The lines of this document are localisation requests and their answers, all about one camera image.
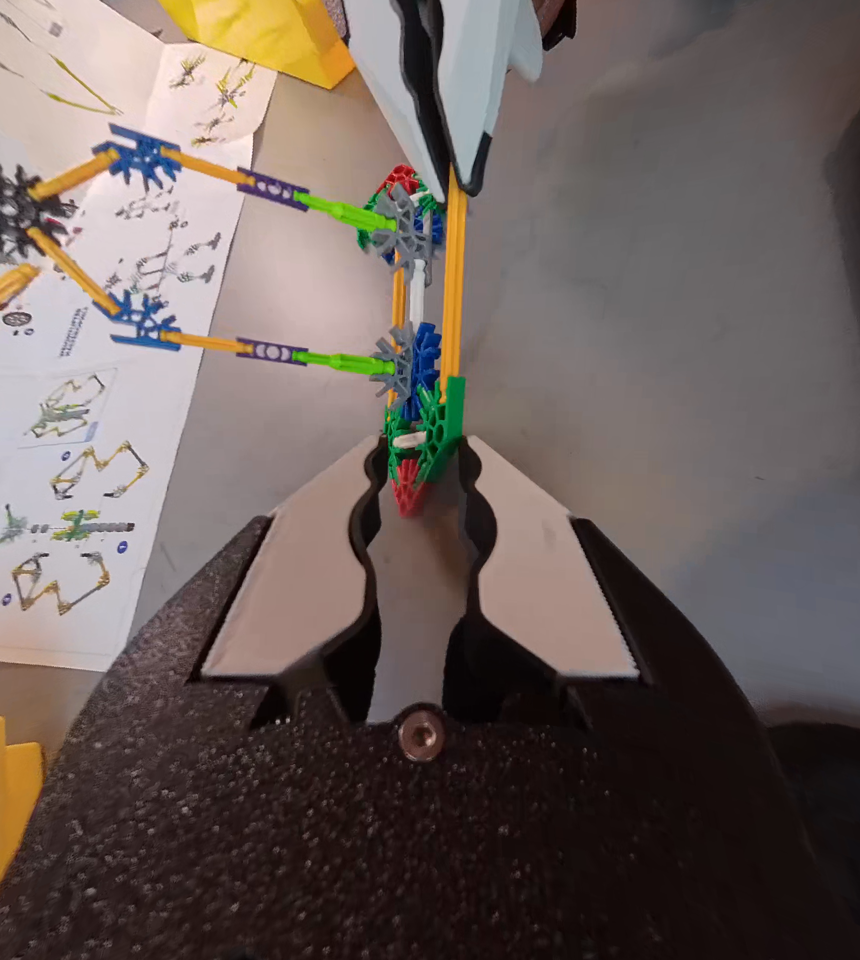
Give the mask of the dark cloth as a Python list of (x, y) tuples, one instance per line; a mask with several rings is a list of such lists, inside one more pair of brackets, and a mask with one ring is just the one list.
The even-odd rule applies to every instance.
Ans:
[(791, 723), (768, 735), (820, 870), (860, 927), (860, 728)]

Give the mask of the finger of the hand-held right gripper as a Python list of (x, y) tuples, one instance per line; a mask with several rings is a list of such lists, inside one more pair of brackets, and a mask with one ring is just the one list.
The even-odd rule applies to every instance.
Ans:
[(345, 1), (349, 52), (406, 159), (445, 205), (449, 148), (417, 2)]
[(449, 159), (468, 196), (484, 184), (508, 72), (534, 83), (542, 66), (531, 1), (437, 2), (436, 100)]

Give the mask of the white instruction sheet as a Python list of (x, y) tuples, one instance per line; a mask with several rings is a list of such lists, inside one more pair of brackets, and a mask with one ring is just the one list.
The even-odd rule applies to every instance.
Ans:
[(0, 2), (0, 662), (103, 670), (134, 617), (244, 194), (183, 168), (27, 191), (98, 147), (250, 166), (276, 74), (103, 2)]

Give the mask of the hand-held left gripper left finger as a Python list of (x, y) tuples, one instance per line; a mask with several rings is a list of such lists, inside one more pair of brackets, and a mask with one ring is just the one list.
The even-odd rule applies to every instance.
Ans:
[(203, 678), (279, 679), (364, 627), (376, 605), (368, 549), (387, 480), (387, 440), (367, 437), (274, 509), (201, 663)]

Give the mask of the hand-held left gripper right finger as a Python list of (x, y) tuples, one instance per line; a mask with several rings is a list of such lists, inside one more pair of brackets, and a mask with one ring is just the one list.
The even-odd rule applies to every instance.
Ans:
[(459, 470), (476, 555), (468, 611), (554, 677), (638, 680), (571, 512), (478, 436), (461, 445)]

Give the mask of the blue snowflake connector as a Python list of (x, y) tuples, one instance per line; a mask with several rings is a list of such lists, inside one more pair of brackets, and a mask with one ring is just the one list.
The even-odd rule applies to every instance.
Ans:
[(437, 248), (442, 247), (445, 243), (445, 217), (443, 214), (442, 228), (439, 226), (436, 229), (431, 228), (431, 226), (424, 220), (419, 202), (420, 198), (416, 200), (413, 226), (417, 234), (420, 237), (427, 239), (432, 250), (435, 251)]

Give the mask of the multicolour rod connector toy figure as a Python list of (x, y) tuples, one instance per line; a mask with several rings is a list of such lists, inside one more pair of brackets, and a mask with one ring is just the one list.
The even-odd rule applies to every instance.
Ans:
[(300, 212), (319, 212), (352, 227), (359, 246), (373, 251), (393, 270), (397, 258), (407, 277), (412, 258), (423, 258), (430, 268), (435, 253), (427, 239), (414, 229), (414, 210), (402, 186), (390, 193), (379, 189), (363, 206), (354, 206), (323, 198), (308, 189), (279, 178), (244, 168), (230, 168), (183, 152), (179, 146), (122, 126), (110, 127), (114, 139), (93, 149), (87, 163), (54, 177), (42, 180), (30, 176), (19, 166), (13, 176), (4, 173), (0, 164), (0, 255), (16, 255), (27, 260), (39, 253), (57, 265), (82, 289), (100, 312), (113, 323), (131, 330), (131, 335), (114, 335), (119, 344), (178, 352), (184, 346), (205, 351), (230, 353), (252, 359), (291, 366), (321, 366), (343, 373), (364, 376), (381, 385), (380, 394), (404, 373), (392, 360), (390, 337), (381, 339), (369, 356), (340, 353), (317, 353), (303, 347), (238, 338), (234, 341), (199, 337), (179, 330), (174, 317), (165, 317), (166, 306), (158, 296), (124, 291), (112, 294), (101, 288), (69, 257), (58, 237), (66, 232), (64, 220), (70, 215), (64, 194), (87, 185), (107, 173), (119, 176), (129, 184), (137, 174), (146, 190), (164, 187), (163, 178), (175, 183), (179, 174), (190, 170), (234, 186), (244, 194), (259, 197), (282, 207)]

